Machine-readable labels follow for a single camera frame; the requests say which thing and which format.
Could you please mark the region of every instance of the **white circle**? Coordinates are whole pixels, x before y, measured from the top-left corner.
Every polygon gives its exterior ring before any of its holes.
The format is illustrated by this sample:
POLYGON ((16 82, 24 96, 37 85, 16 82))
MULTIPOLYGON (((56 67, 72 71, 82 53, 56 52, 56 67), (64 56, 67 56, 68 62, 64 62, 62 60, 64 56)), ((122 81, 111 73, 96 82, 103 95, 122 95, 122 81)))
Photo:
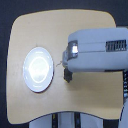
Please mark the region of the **white circle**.
POLYGON ((23 77, 34 92, 41 92, 49 86, 53 77, 53 61, 46 49, 36 47, 28 53, 23 65, 23 77))

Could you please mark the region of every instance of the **white device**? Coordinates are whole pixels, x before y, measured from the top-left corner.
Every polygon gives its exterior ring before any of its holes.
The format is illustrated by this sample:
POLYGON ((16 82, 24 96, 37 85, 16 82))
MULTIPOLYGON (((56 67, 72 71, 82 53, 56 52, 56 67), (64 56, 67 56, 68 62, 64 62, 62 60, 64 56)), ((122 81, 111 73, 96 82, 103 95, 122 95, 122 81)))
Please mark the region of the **white device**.
POLYGON ((69 35, 63 52, 64 78, 74 72, 105 72, 128 69, 128 29, 84 29, 69 35))

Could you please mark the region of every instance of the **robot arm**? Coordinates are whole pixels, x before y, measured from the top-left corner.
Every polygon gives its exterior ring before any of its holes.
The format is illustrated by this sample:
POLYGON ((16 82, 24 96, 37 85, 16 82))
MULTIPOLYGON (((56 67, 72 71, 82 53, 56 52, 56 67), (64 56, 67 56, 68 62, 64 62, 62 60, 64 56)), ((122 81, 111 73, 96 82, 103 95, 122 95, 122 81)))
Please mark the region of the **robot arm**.
POLYGON ((105 72, 128 69, 128 29, 84 29, 69 35, 63 52, 64 79, 75 72, 105 72))

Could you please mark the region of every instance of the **beige board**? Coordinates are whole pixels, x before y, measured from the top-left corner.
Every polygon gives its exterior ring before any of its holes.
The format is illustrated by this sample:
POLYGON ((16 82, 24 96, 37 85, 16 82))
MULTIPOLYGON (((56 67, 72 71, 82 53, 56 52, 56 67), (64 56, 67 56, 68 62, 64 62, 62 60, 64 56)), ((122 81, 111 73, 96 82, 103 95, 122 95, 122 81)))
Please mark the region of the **beige board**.
POLYGON ((62 52, 68 36, 86 28, 116 27, 106 12, 89 10, 44 11, 24 15, 13 24, 7 61, 7 116, 12 124, 29 122, 46 114, 78 111, 105 119, 118 119, 123 105, 122 73, 75 73, 63 80, 62 52), (49 51, 54 77, 42 93, 32 92, 23 78, 26 55, 35 47, 49 51))

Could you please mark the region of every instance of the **black surface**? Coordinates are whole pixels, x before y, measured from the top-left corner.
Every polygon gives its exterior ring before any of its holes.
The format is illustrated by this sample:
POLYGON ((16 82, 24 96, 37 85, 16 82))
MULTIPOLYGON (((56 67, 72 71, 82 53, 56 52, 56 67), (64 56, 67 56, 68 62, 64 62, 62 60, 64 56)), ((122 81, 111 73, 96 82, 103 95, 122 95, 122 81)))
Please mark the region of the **black surface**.
POLYGON ((0 0, 0 128, 28 127, 28 124, 10 125, 7 121, 6 60, 12 24, 20 15, 53 9, 107 11, 117 26, 128 26, 127 0, 0 0))
POLYGON ((118 128, 118 120, 104 120, 104 128, 118 128))
POLYGON ((52 128, 58 128, 58 114, 52 114, 52 128))
POLYGON ((81 128, 81 117, 79 112, 74 113, 75 128, 81 128))

